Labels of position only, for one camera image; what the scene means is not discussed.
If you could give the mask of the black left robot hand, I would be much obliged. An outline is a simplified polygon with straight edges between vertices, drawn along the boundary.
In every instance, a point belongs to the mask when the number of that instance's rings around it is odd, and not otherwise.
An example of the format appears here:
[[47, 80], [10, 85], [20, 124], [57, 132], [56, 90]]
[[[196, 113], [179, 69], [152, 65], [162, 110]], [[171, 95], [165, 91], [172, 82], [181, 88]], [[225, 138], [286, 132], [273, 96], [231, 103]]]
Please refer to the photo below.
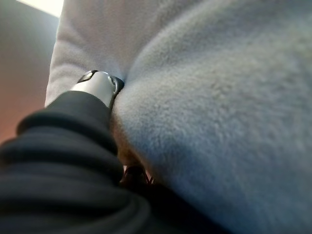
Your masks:
[[140, 168], [123, 169], [110, 112], [123, 81], [84, 74], [0, 147], [3, 234], [221, 234]]

